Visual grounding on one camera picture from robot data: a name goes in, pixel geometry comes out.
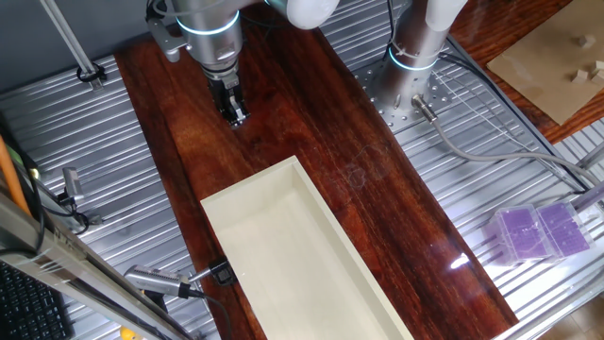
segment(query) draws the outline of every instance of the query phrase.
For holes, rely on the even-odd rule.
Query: blue led ring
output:
[[[214,35],[214,34],[222,33],[224,31],[226,31],[227,29],[231,28],[233,25],[235,25],[235,23],[237,23],[237,20],[239,20],[239,11],[237,11],[233,20],[228,22],[228,24],[226,24],[220,28],[213,29],[213,30],[202,31],[202,30],[198,30],[198,29],[188,28],[185,25],[183,25],[180,22],[180,20],[178,20],[178,18],[176,18],[176,21],[182,27],[182,29],[186,30],[189,33],[196,34],[196,35]]]
[[[434,62],[432,62],[430,65],[425,66],[425,67],[411,67],[411,66],[407,66],[407,65],[405,65],[404,63],[402,63],[402,62],[398,61],[398,60],[397,60],[397,59],[394,57],[394,55],[393,55],[393,48],[392,48],[392,47],[390,47],[390,48],[389,48],[389,52],[390,52],[390,58],[391,58],[391,59],[394,61],[394,63],[395,63],[396,65],[398,65],[399,67],[404,68],[405,70],[410,70],[410,71],[424,71],[424,70],[427,70],[427,69],[431,68],[431,67],[432,67],[432,66],[434,66],[434,64],[436,63],[436,60],[435,60],[435,61],[434,61]]]

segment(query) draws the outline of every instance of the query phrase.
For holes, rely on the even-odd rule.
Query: metal rail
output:
[[[77,41],[74,31],[72,31],[72,29],[69,27],[67,20],[65,20],[65,17],[63,16],[63,13],[61,13],[55,0],[40,0],[40,3],[46,10],[46,13],[50,19],[53,21],[53,24],[55,24],[57,31],[67,44],[67,47],[69,47],[69,50],[74,55],[75,61],[77,61],[77,64],[84,73],[84,77],[91,77],[95,75],[98,70],[94,64],[92,64],[91,60],[88,59],[88,56],[86,56],[84,49]],[[94,91],[103,89],[103,84],[99,78],[92,80],[90,84]]]

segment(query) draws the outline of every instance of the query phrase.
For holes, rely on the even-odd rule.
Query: cable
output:
[[[223,311],[223,314],[225,315],[226,326],[228,327],[228,338],[227,338],[227,340],[232,340],[232,338],[233,338],[233,329],[232,329],[232,327],[230,325],[230,318],[228,317],[228,312],[227,312],[227,309],[225,308],[225,306],[223,306],[223,304],[220,303],[220,301],[218,301],[214,297],[208,297],[205,293],[200,292],[198,290],[192,289],[189,292],[189,294],[190,294],[191,297],[194,297],[194,298],[205,298],[209,302],[211,302],[211,303],[215,304],[216,306],[218,306]]]
[[[282,27],[285,27],[285,25],[271,25],[271,24],[266,24],[266,23],[260,22],[260,21],[258,21],[258,20],[254,20],[254,19],[248,18],[248,17],[246,17],[246,16],[245,16],[245,15],[243,15],[243,14],[241,14],[241,16],[242,16],[242,19],[244,19],[244,20],[246,20],[246,21],[248,21],[248,22],[250,22],[250,23],[252,23],[252,24],[254,24],[254,25],[256,25],[256,26],[265,27],[265,28],[271,28],[271,29],[272,29],[272,28],[282,28]]]
[[[489,119],[487,119],[485,116],[483,116],[483,115],[482,115],[482,113],[480,113],[480,112],[478,112],[477,110],[475,110],[474,108],[472,108],[472,107],[471,107],[471,106],[470,106],[468,103],[466,103],[466,102],[465,102],[465,100],[463,100],[463,99],[462,99],[462,98],[461,98],[461,97],[460,97],[460,96],[459,96],[457,93],[455,93],[455,91],[453,91],[453,89],[451,89],[451,87],[450,87],[450,86],[448,86],[448,85],[446,84],[446,82],[445,82],[445,81],[444,81],[444,80],[443,80],[443,79],[442,79],[442,78],[441,78],[441,77],[440,77],[440,76],[439,76],[439,75],[438,75],[438,74],[437,74],[435,71],[432,71],[432,74],[433,74],[433,75],[434,75],[434,76],[435,76],[435,77],[436,77],[438,80],[440,80],[440,81],[441,81],[441,84],[443,84],[443,85],[444,85],[444,86],[445,86],[445,87],[446,87],[446,88],[447,88],[447,89],[448,89],[448,90],[449,90],[449,91],[450,91],[450,92],[451,92],[451,93],[452,93],[452,94],[453,94],[455,97],[459,98],[459,99],[460,99],[460,101],[463,103],[463,105],[465,105],[465,106],[466,106],[468,109],[470,109],[470,110],[471,110],[473,113],[475,113],[475,114],[476,114],[478,117],[482,118],[484,121],[486,121],[487,123],[489,123],[489,124],[490,124],[490,125],[491,125],[493,128],[495,128],[497,131],[501,132],[501,134],[503,134],[504,136],[506,136],[506,137],[507,137],[507,138],[508,138],[510,141],[512,141],[512,142],[514,142],[514,143],[516,143],[516,144],[518,144],[518,145],[520,145],[520,146],[522,146],[522,147],[523,147],[524,149],[526,149],[527,151],[532,151],[532,150],[531,150],[531,149],[530,149],[528,146],[526,146],[526,145],[524,145],[524,144],[522,144],[522,143],[518,142],[518,141],[517,141],[515,138],[513,138],[512,136],[510,136],[510,135],[508,134],[508,133],[511,133],[510,131],[506,132],[506,131],[502,130],[501,128],[499,128],[498,126],[496,126],[496,125],[495,125],[493,122],[491,122]],[[483,104],[483,105],[484,105],[484,106],[487,108],[487,110],[488,110],[488,111],[490,111],[490,110],[491,110],[491,108],[489,108],[489,106],[488,106],[486,103],[484,103],[484,102],[483,102],[482,104]],[[491,112],[491,114],[493,115],[493,117],[496,117],[496,114],[495,114],[494,112]]]
[[[90,225],[91,225],[91,224],[90,224],[90,221],[88,220],[88,216],[86,216],[86,215],[85,215],[85,214],[83,214],[82,212],[77,212],[77,205],[76,205],[76,204],[72,204],[72,210],[71,210],[70,212],[68,212],[68,213],[65,213],[65,212],[57,212],[57,211],[54,211],[54,210],[52,210],[52,209],[50,209],[50,208],[47,208],[47,207],[44,207],[44,209],[45,209],[47,212],[52,213],[52,214],[57,215],[57,216],[61,216],[61,217],[76,217],[76,218],[79,218],[79,219],[81,220],[81,223],[83,223],[83,224],[84,224],[84,229],[82,229],[82,230],[80,230],[80,231],[78,231],[78,232],[75,232],[75,233],[74,233],[74,235],[76,235],[76,236],[77,236],[77,235],[81,235],[81,234],[83,234],[84,232],[88,231],[88,229],[89,229],[89,227],[90,227]]]
[[[394,39],[394,12],[393,3],[391,0],[386,0],[386,6],[388,6],[388,17],[390,18],[390,43]]]
[[[44,208],[42,207],[42,200],[40,199],[40,191],[38,190],[38,184],[36,184],[36,179],[29,169],[25,169],[27,172],[27,177],[29,178],[29,182],[31,183],[31,188],[34,193],[34,199],[36,200],[36,209],[38,209],[38,223],[40,223],[40,233],[38,235],[38,243],[36,244],[36,253],[40,252],[42,248],[42,243],[44,242],[44,231],[46,227],[44,226]]]
[[[501,128],[499,128],[498,126],[496,126],[495,124],[493,124],[493,122],[491,122],[488,118],[486,118],[482,113],[478,112],[477,110],[475,110],[474,108],[472,108],[470,105],[467,104],[467,102],[465,100],[463,100],[463,98],[461,98],[461,96],[459,94],[457,94],[453,89],[451,89],[451,87],[449,87],[446,82],[444,80],[441,79],[440,76],[438,76],[437,72],[443,74],[443,76],[448,77],[451,81],[455,81],[456,83],[460,84],[464,89],[466,89],[469,93],[473,94],[474,97],[480,102],[482,103],[482,105],[484,105],[484,107],[487,109],[487,111],[489,111],[493,117],[501,124],[501,126],[503,128],[505,128],[505,131],[503,131]],[[507,137],[510,141],[522,146],[525,150],[527,150],[528,152],[532,152],[533,150],[530,149],[527,145],[520,143],[520,141],[518,141],[516,139],[516,135],[508,128],[508,126],[503,123],[503,121],[501,121],[501,119],[499,118],[499,115],[495,113],[494,110],[491,109],[491,107],[485,103],[480,96],[474,92],[474,90],[472,90],[470,87],[466,86],[465,84],[461,83],[460,81],[458,81],[456,78],[449,76],[441,71],[432,71],[432,74],[441,81],[441,83],[453,94],[455,95],[458,99],[460,99],[460,101],[468,108],[470,109],[473,113],[475,113],[477,116],[479,116],[480,118],[482,118],[485,122],[489,123],[493,128],[495,128],[496,130],[498,130],[499,132],[501,132],[501,134],[503,134],[505,137]],[[560,168],[558,168],[556,165],[554,165],[552,162],[550,161],[544,161],[544,160],[538,160],[545,168],[549,169],[554,176],[556,176],[559,180],[563,181],[564,183],[566,183],[569,187],[571,187],[573,190],[577,190],[579,185],[576,184],[574,181],[569,180],[566,177],[566,174],[563,173]]]
[[[388,7],[388,19],[390,21],[390,40],[388,41],[388,43],[386,43],[386,52],[384,52],[384,56],[381,58],[382,60],[386,60],[386,57],[388,57],[388,49],[391,45],[395,44],[393,4],[390,2],[390,0],[386,0],[386,6]]]
[[[455,48],[459,53],[461,52],[453,42],[449,41],[449,43],[451,43],[451,45],[453,46],[453,48]],[[469,61],[465,60],[465,59],[461,59],[455,55],[449,54],[449,53],[440,53],[439,54],[439,59],[447,61],[449,63],[455,64],[460,66],[461,68],[470,71],[471,73],[473,73],[476,77],[480,78],[482,80],[482,82],[484,84],[486,84],[492,91],[493,94],[495,94],[497,97],[499,97],[499,99],[501,100],[501,102],[503,104],[506,105],[506,107],[508,107],[508,109],[510,109],[511,112],[515,112],[516,109],[512,106],[512,104],[510,104],[510,102],[508,102],[507,98],[503,96],[503,94],[499,91],[499,89],[494,85],[493,82],[491,82],[491,80],[485,76],[477,67],[475,67],[472,63],[470,63]],[[539,136],[537,136],[534,132],[532,132],[533,135],[535,136],[535,138],[539,139]],[[551,152],[551,150],[549,150],[549,148],[544,145],[545,149],[547,149],[548,151]],[[584,190],[588,190],[589,188],[580,180],[578,179],[575,174],[573,172],[571,172],[566,166],[562,166],[562,168],[569,174],[569,176],[571,178],[573,178],[577,184],[582,187]]]
[[[216,306],[218,306],[223,311],[223,314],[225,315],[226,326],[228,328],[228,338],[227,338],[227,340],[231,340],[233,338],[233,329],[232,329],[232,327],[230,325],[230,318],[228,317],[227,309],[225,308],[225,306],[223,306],[222,303],[220,303],[214,297],[205,296],[205,299],[208,300],[209,302],[212,302],[213,304],[215,304]]]
[[[169,11],[161,10],[161,9],[158,8],[158,3],[161,2],[161,1],[163,1],[163,0],[153,0],[153,3],[152,3],[153,4],[152,5],[153,10],[156,13],[158,13],[158,14],[165,15],[165,16],[171,16],[171,17],[176,17],[176,16],[180,16],[180,15],[191,15],[191,14],[200,13],[200,12],[202,12],[204,10],[211,9],[211,8],[216,7],[216,6],[218,6],[218,5],[220,5],[220,4],[222,4],[222,3],[225,2],[225,0],[220,0],[218,2],[215,2],[215,3],[211,4],[211,5],[204,6],[202,8],[196,8],[196,9],[186,10],[186,11],[181,11],[181,12],[176,12],[176,11],[169,12]]]
[[[21,208],[22,211],[31,216],[31,211],[29,207],[27,207],[27,201],[25,200],[25,196],[23,195],[23,189],[21,188],[21,184],[19,183],[19,177],[17,176],[17,171],[15,170],[15,166],[12,163],[12,158],[8,153],[7,145],[4,143],[4,139],[0,136],[0,168],[2,168],[2,172],[4,173],[4,178],[7,181],[8,190],[10,191],[10,196],[12,197],[12,201]]]
[[[567,166],[568,168],[574,170],[578,174],[582,175],[583,177],[585,177],[586,179],[591,181],[592,184],[594,184],[594,185],[597,185],[599,183],[597,178],[590,175],[587,171],[574,165],[572,162],[560,159],[556,156],[546,155],[546,154],[542,154],[539,152],[516,152],[516,153],[511,153],[508,155],[491,155],[491,156],[478,156],[478,155],[472,155],[472,154],[466,153],[466,152],[458,149],[453,143],[451,143],[451,141],[446,137],[445,132],[443,131],[443,128],[441,127],[441,124],[438,122],[438,120],[433,121],[432,125],[434,126],[434,128],[436,129],[438,134],[441,135],[441,138],[443,139],[445,144],[447,144],[451,148],[451,150],[453,152],[455,152],[458,156],[463,157],[467,160],[477,161],[477,162],[496,162],[496,161],[518,159],[518,158],[534,158],[534,159],[540,159],[540,160],[545,160],[545,161],[552,161],[552,162],[556,162],[558,164]]]

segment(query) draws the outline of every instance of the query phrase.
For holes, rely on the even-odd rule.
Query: white tray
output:
[[[412,339],[296,157],[201,205],[268,339]]]

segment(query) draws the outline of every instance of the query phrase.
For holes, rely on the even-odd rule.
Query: black clamp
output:
[[[93,80],[101,79],[103,81],[107,80],[107,75],[105,74],[105,67],[99,66],[96,63],[92,63],[96,68],[96,72],[90,76],[82,76],[82,68],[78,67],[75,75],[81,82],[91,82]]]
[[[211,275],[221,286],[229,286],[237,282],[233,268],[226,258],[216,260],[209,265]]]

